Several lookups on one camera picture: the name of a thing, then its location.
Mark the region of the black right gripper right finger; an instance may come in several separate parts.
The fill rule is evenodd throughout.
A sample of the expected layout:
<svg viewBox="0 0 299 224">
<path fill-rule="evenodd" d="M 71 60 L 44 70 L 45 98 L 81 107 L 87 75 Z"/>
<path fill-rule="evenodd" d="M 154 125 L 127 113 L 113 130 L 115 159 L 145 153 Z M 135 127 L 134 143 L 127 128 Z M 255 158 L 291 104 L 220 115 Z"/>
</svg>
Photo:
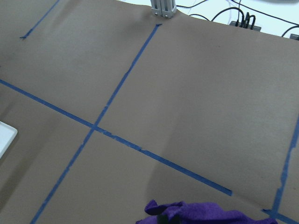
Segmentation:
<svg viewBox="0 0 299 224">
<path fill-rule="evenodd" d="M 180 217 L 179 216 L 174 216 L 171 219 L 171 224 L 180 224 Z"/>
</svg>

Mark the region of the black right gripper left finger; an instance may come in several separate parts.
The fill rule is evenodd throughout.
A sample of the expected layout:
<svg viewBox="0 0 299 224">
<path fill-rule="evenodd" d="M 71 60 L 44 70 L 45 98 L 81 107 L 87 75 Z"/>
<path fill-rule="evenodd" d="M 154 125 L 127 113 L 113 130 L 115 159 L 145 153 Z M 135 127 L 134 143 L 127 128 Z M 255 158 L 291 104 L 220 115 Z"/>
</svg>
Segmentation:
<svg viewBox="0 0 299 224">
<path fill-rule="evenodd" d="M 157 216 L 157 224 L 167 224 L 167 216 L 166 215 L 158 215 Z"/>
</svg>

